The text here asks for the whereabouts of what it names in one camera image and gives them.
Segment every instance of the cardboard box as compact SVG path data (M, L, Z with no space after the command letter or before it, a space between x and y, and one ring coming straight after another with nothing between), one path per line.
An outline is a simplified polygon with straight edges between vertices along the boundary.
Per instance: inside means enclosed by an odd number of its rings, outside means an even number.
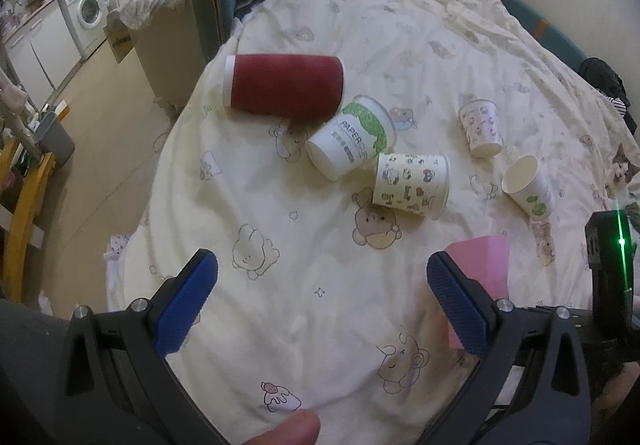
M117 63L121 63L124 57L133 49L133 39L129 29L120 20L118 10L111 11L107 15L107 25L104 27L104 34L111 46L113 56Z

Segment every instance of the trash bin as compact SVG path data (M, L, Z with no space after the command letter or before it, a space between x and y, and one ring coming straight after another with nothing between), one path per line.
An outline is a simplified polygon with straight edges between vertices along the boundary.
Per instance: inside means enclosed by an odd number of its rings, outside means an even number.
M56 117L54 111L49 111L40 125L36 128L33 141L42 152L52 152L57 165L64 165L76 149L76 144L67 134Z

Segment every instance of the bedsheet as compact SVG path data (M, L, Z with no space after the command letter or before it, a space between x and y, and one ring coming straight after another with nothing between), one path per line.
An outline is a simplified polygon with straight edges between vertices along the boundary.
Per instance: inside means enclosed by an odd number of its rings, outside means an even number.
M224 108L225 57L262 52L341 57L344 102L382 102L398 127L396 152L449 157L443 216L373 208L373 164L325 180L303 148L318 125ZM458 124L471 95L500 112L506 147L491 160L470 156ZM447 346L428 257L503 234L514 303L586 307L584 225L606 207L620 144L640 162L614 107L499 0L268 0L207 65L169 135L112 293L120 307L150 297L209 248L218 285L169 362L231 443L300 407L318 412L320 444L414 443L470 368ZM500 190L526 154L558 199L544 223ZM363 223L362 211L377 218ZM398 237L369 244L392 227Z

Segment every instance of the countertop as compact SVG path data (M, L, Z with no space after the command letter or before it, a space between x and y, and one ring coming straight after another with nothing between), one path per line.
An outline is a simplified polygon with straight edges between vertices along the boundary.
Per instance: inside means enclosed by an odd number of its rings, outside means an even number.
M4 37L2 37L2 39L1 39L2 44L6 44L9 40L11 40L11 38L16 33L18 33L18 31L20 31L27 24L27 22L29 22L31 19L33 19L37 14L39 14L39 12L44 10L49 4L51 4L52 2L56 2L56 1L57 0L48 0L47 2L44 2L43 4L41 4L40 7L36 11L33 11L31 13L28 13L28 14L24 15L23 18L20 21L20 25L17 28L14 28L13 30L11 30Z

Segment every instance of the washing machine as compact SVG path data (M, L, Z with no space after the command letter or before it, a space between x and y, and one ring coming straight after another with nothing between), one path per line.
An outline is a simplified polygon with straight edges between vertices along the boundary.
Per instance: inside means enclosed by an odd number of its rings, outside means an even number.
M87 60L106 39L108 0L58 0L82 60Z

